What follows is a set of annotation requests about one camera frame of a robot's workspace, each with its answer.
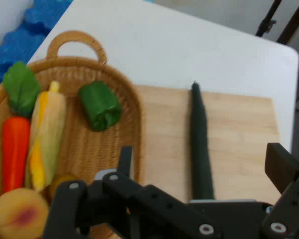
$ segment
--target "wicker basket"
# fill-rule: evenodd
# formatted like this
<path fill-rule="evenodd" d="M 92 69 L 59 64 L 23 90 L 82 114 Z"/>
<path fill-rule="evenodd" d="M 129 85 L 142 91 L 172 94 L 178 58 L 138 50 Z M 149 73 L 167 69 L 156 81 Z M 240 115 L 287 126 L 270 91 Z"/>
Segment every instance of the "wicker basket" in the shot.
<path fill-rule="evenodd" d="M 61 45 L 69 41 L 86 43 L 94 49 L 99 60 L 57 56 Z M 144 117 L 142 104 L 131 82 L 106 62 L 107 57 L 102 46 L 93 37 L 79 31 L 68 31 L 58 35 L 50 43 L 46 59 L 29 64 L 42 90 L 46 90 L 52 80 L 57 80 L 60 82 L 60 92 L 67 97 L 66 126 L 57 174 L 70 173 L 90 184 L 98 171 L 117 167 L 122 146 L 132 145 L 134 179 L 143 183 Z M 81 86 L 95 80 L 105 82 L 118 97 L 123 108 L 119 123 L 104 132 L 91 130 L 77 97 Z M 11 116 L 6 91 L 0 85 L 0 195 L 2 189 L 1 132 L 4 121 Z M 103 237 L 109 235 L 107 230 L 101 231 Z"/>

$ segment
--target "white table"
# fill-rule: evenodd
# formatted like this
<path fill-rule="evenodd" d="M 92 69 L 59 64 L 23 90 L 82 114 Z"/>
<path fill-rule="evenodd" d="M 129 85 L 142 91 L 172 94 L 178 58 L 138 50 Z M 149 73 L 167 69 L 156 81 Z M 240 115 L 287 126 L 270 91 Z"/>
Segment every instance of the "white table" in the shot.
<path fill-rule="evenodd" d="M 98 39 L 108 62 L 134 83 L 274 100 L 281 143 L 290 151 L 299 56 L 289 47 L 142 0 L 74 0 L 31 61 L 67 30 Z M 95 57 L 83 44 L 59 53 Z"/>

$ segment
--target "black metal stand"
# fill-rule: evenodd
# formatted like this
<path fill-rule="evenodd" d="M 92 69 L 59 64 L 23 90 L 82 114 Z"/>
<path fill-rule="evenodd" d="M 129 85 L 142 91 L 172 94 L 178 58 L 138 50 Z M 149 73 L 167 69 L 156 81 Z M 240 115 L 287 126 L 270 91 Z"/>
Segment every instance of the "black metal stand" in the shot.
<path fill-rule="evenodd" d="M 275 12 L 277 11 L 282 0 L 275 0 L 269 12 L 267 13 L 264 20 L 260 23 L 256 36 L 262 37 L 265 32 L 269 32 L 273 25 L 276 23 L 275 20 L 272 20 Z"/>

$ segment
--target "green bell pepper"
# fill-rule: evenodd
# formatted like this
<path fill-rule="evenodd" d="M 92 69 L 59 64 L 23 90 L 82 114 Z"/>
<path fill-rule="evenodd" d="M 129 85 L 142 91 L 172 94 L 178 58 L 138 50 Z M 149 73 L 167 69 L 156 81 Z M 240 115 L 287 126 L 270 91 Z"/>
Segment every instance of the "green bell pepper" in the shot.
<path fill-rule="evenodd" d="M 119 121 L 122 107 L 111 89 L 100 81 L 82 86 L 79 97 L 90 126 L 104 131 Z"/>

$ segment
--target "plastic fruit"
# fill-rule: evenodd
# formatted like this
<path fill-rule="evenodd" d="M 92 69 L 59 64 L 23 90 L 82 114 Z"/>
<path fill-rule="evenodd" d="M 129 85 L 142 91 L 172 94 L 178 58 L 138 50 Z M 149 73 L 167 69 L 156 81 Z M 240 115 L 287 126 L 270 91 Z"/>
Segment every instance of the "plastic fruit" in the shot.
<path fill-rule="evenodd" d="M 0 197 L 0 238 L 37 239 L 44 230 L 48 205 L 33 190 L 18 188 Z"/>
<path fill-rule="evenodd" d="M 67 181 L 72 181 L 72 180 L 78 180 L 75 176 L 73 175 L 59 175 L 55 176 L 50 187 L 49 187 L 49 197 L 50 200 L 52 201 L 56 192 L 56 189 L 61 183 L 67 182 Z"/>

